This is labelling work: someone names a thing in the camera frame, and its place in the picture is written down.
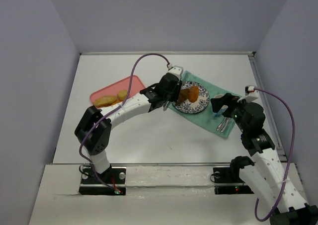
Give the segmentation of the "small round bread roll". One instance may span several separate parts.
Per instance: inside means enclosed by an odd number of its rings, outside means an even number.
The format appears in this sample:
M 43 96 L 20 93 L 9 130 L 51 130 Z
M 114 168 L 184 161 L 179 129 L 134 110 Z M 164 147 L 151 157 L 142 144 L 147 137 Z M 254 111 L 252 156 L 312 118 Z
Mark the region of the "small round bread roll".
M 118 93 L 117 93 L 117 98 L 120 100 L 120 101 L 124 101 L 124 99 L 127 97 L 128 95 L 128 91 L 123 89 L 123 90 L 120 90 Z

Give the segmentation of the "reddish-brown pastry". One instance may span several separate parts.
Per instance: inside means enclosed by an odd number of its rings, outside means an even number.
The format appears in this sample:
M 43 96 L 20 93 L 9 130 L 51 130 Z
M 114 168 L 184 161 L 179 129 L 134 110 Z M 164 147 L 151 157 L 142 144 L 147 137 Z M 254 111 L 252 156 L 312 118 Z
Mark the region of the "reddish-brown pastry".
M 189 89 L 188 88 L 181 89 L 179 92 L 178 100 L 175 102 L 175 106 L 178 106 L 184 101 L 186 101 L 188 99 L 188 96 L 189 96 Z

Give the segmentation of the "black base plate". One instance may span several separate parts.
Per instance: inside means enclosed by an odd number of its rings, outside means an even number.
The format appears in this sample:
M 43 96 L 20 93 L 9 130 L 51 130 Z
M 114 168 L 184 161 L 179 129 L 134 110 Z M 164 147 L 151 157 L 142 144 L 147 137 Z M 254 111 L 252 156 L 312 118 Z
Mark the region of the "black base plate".
M 231 175 L 229 167 L 214 167 L 210 180 L 215 185 L 216 195 L 253 194 L 245 182 Z
M 126 167 L 113 167 L 104 182 L 98 179 L 89 165 L 79 167 L 81 179 L 78 192 L 87 196 L 124 196 L 126 195 Z

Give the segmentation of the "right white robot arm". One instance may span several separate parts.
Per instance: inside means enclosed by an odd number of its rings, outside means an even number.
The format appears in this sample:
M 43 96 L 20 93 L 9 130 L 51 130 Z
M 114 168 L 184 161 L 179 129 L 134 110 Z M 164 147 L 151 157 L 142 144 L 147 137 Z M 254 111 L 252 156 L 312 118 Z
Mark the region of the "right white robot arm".
M 212 110 L 217 113 L 223 106 L 222 115 L 233 119 L 241 131 L 241 142 L 248 156 L 238 156 L 231 161 L 230 174 L 241 179 L 270 211 L 260 222 L 272 225 L 315 225 L 318 208 L 309 205 L 288 176 L 289 165 L 283 166 L 277 149 L 263 128 L 264 109 L 254 103 L 256 96 L 237 97 L 226 93 L 212 98 Z

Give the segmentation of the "metal spoon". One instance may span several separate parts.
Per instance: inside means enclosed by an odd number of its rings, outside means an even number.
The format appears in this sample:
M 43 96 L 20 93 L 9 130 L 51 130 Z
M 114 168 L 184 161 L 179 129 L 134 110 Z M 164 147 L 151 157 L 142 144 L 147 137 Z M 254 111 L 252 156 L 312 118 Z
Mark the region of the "metal spoon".
M 223 125 L 221 126 L 221 132 L 224 132 L 224 130 L 228 126 L 229 121 L 230 121 L 230 118 L 227 118 L 226 121 L 223 123 Z

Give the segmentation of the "orange glazed bagel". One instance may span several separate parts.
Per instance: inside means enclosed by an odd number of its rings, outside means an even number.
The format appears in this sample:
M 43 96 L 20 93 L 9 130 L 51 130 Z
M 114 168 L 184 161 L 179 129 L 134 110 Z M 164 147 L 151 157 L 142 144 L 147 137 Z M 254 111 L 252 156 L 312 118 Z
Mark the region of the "orange glazed bagel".
M 194 103 L 197 101 L 198 96 L 199 96 L 199 88 L 198 86 L 192 86 L 189 88 L 189 94 L 188 94 L 188 100 L 191 103 Z

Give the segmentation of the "white cup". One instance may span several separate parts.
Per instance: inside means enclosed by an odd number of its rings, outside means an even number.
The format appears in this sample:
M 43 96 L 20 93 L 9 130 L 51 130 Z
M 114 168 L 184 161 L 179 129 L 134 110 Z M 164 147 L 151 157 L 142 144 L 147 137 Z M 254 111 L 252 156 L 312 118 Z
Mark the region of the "white cup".
M 214 112 L 220 111 L 224 107 L 223 94 L 216 95 L 212 100 L 211 104 Z

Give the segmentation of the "pink plastic tray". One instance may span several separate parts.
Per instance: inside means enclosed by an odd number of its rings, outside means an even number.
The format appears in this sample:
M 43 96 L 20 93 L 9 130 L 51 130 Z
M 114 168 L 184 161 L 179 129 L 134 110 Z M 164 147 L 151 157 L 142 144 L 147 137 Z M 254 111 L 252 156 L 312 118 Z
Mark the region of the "pink plastic tray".
M 106 86 L 90 95 L 90 101 L 93 103 L 95 100 L 103 96 L 117 96 L 118 92 L 121 90 L 128 90 L 130 77 L 126 77 L 120 81 L 117 81 L 109 86 Z M 129 98 L 133 97 L 135 94 L 139 93 L 146 86 L 142 83 L 137 75 L 133 75 L 132 86 L 129 94 Z

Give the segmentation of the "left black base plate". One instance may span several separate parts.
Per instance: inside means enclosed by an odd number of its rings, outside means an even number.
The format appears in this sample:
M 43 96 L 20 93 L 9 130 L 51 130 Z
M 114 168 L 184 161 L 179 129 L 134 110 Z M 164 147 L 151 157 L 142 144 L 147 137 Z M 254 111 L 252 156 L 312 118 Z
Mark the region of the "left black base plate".
M 104 182 L 98 179 L 89 165 L 79 167 L 81 179 L 78 192 L 87 196 L 124 196 L 126 195 L 126 167 L 113 167 Z

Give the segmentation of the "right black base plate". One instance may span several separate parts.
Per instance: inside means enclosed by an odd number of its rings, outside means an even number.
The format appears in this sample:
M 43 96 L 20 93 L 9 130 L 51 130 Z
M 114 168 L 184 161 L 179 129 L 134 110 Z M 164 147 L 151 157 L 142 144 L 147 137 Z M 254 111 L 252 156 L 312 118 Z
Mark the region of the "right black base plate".
M 216 195 L 253 194 L 245 182 L 231 175 L 229 167 L 214 167 L 210 180 L 215 185 Z

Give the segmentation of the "long pale bread loaf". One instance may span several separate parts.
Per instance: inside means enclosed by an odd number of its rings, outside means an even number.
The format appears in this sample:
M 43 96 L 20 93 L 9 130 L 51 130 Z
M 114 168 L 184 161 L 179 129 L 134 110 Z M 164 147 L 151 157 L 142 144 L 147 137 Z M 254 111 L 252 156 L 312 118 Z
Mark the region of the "long pale bread loaf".
M 103 96 L 103 97 L 100 97 L 100 98 L 96 99 L 93 102 L 93 105 L 95 107 L 105 107 L 105 106 L 111 105 L 116 100 L 117 100 L 116 96 L 114 96 L 114 95 L 106 95 L 106 96 Z

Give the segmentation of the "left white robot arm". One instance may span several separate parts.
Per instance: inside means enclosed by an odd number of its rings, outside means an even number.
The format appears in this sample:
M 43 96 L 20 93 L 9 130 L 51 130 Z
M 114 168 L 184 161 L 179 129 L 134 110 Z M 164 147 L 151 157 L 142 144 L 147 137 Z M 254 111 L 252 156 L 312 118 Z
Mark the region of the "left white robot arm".
M 98 182 L 105 185 L 112 175 L 111 164 L 105 151 L 111 130 L 137 115 L 161 107 L 166 110 L 170 102 L 178 100 L 182 74 L 183 71 L 174 67 L 159 83 L 141 90 L 118 106 L 87 108 L 75 129 L 75 136 L 80 142 L 79 153 L 89 161 Z

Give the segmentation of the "blue floral ceramic plate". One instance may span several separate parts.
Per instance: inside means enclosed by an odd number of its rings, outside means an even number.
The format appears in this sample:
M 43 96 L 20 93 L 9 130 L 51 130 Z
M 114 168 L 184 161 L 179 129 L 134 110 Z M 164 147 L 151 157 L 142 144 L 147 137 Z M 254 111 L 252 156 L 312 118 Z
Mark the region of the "blue floral ceramic plate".
M 190 89 L 193 86 L 196 86 L 199 89 L 197 100 L 195 102 L 190 102 L 188 99 L 186 99 L 178 105 L 173 102 L 173 108 L 185 114 L 197 114 L 205 110 L 205 108 L 209 105 L 210 97 L 207 89 L 203 85 L 194 81 L 185 81 L 181 87 L 181 90 Z

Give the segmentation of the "green cloth napkin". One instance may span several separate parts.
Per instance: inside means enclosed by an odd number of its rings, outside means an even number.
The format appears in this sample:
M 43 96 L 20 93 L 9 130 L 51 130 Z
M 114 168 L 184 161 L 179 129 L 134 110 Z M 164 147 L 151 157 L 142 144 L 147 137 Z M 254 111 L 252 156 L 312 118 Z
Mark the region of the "green cloth napkin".
M 182 81 L 183 82 L 194 81 L 194 82 L 201 84 L 203 87 L 205 87 L 207 89 L 207 92 L 209 93 L 210 97 L 214 97 L 218 94 L 225 94 L 225 93 L 231 93 L 232 95 L 238 96 L 238 94 L 227 91 L 227 90 L 220 88 L 212 83 L 209 83 L 209 82 L 201 79 L 200 77 L 192 74 L 189 71 L 184 71 L 184 73 L 182 75 Z M 175 108 L 174 104 L 169 105 L 169 109 L 171 109 L 175 113 L 179 114 L 183 118 L 187 119 L 191 123 L 203 128 L 211 133 L 214 133 L 223 139 L 227 139 L 229 137 L 229 134 L 231 133 L 233 127 L 235 126 L 234 120 L 230 119 L 230 121 L 227 125 L 227 128 L 225 129 L 224 132 L 217 131 L 217 126 L 222 122 L 223 116 L 219 116 L 219 117 L 213 116 L 211 102 L 208 103 L 208 105 L 206 106 L 206 108 L 203 111 L 198 112 L 196 114 L 183 113 L 183 112 L 177 110 Z

